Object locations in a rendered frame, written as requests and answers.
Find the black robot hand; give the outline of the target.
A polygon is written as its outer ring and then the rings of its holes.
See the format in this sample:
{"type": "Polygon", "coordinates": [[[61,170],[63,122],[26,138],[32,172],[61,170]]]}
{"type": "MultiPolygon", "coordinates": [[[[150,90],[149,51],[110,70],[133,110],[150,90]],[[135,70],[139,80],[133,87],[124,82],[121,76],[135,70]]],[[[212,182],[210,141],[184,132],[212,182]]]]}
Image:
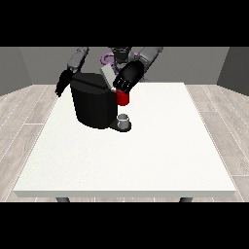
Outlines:
{"type": "Polygon", "coordinates": [[[113,82],[113,87],[128,94],[143,75],[144,64],[139,60],[131,61],[120,71],[113,82]]]}
{"type": "Polygon", "coordinates": [[[58,97],[61,97],[65,88],[70,84],[72,77],[73,77],[73,71],[71,69],[66,69],[61,73],[54,91],[58,97]]]}

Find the pale grey machine lid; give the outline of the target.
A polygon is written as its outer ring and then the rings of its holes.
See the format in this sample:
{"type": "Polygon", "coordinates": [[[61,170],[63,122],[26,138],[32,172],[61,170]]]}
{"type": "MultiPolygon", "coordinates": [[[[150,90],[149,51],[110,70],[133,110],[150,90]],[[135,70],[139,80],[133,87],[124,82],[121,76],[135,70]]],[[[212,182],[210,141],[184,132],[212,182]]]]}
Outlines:
{"type": "Polygon", "coordinates": [[[113,71],[113,68],[110,64],[106,64],[100,68],[100,73],[104,77],[104,80],[106,81],[107,86],[112,89],[114,87],[113,83],[116,79],[116,75],[113,71]]]}

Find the black coffee machine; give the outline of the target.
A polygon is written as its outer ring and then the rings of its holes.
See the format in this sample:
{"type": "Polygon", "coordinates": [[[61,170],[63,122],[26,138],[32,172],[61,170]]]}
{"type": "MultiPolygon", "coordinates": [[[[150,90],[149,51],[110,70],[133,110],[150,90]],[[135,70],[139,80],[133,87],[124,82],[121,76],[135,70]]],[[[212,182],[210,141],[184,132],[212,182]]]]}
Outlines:
{"type": "Polygon", "coordinates": [[[101,74],[78,72],[70,82],[76,117],[80,123],[91,128],[113,128],[119,132],[131,130],[118,128],[116,90],[110,90],[101,74]]]}

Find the small grey cup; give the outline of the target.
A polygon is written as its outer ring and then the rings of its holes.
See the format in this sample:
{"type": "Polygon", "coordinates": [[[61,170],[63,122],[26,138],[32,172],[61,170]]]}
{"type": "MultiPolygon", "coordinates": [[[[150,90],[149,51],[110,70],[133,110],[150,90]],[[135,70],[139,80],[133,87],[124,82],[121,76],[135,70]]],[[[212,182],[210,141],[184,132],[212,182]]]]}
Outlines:
{"type": "Polygon", "coordinates": [[[129,126],[129,117],[127,114],[119,114],[117,116],[118,128],[126,129],[129,126]]]}

